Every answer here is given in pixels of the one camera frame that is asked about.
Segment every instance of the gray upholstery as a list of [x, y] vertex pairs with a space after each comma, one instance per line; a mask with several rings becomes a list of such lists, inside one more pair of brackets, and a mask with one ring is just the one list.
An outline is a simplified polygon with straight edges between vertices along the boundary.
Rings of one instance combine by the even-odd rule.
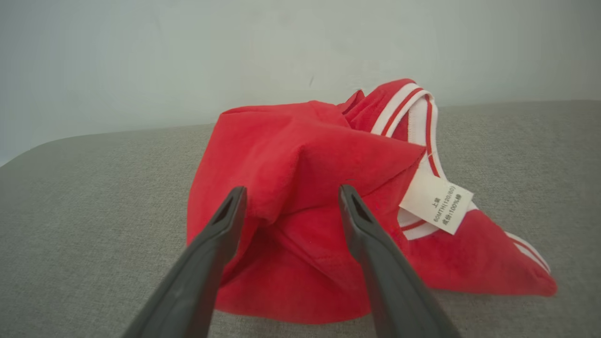
[[[211, 125], [53, 141], [0, 168], [0, 336], [118, 337], [185, 247]], [[601, 335], [601, 102], [441, 109], [449, 179], [546, 258], [552, 298], [435, 292], [465, 337]], [[216, 312], [212, 337], [374, 337]]]

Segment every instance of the clothing label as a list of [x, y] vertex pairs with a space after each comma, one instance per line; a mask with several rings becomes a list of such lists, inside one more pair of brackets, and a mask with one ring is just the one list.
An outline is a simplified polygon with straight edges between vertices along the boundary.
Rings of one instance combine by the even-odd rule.
[[473, 192], [418, 170], [400, 207], [454, 235], [473, 196]]

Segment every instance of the care tag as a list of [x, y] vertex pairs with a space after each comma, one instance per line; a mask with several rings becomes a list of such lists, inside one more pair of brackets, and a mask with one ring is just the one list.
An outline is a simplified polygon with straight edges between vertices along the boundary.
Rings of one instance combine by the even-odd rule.
[[400, 207], [454, 235], [473, 196], [473, 192], [418, 170]]

